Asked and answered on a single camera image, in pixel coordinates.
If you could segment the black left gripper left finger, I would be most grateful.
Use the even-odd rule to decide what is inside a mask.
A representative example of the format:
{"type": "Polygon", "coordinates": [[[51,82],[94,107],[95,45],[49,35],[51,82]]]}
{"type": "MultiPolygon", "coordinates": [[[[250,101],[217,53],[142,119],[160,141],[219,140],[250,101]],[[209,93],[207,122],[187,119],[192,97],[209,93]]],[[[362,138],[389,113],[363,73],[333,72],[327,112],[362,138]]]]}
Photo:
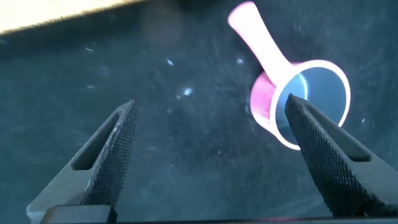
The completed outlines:
{"type": "Polygon", "coordinates": [[[131,100],[111,113],[27,206],[31,223],[116,223],[136,129],[131,100]]]}

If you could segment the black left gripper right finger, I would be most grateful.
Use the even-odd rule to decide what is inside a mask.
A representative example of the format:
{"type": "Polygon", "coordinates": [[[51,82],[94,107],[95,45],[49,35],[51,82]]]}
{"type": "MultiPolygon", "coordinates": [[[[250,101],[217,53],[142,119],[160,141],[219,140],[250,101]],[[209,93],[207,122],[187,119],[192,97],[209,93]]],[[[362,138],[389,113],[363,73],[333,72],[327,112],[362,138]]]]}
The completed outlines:
{"type": "Polygon", "coordinates": [[[312,179],[336,217],[396,217],[397,171],[307,100],[285,114],[312,179]]]}

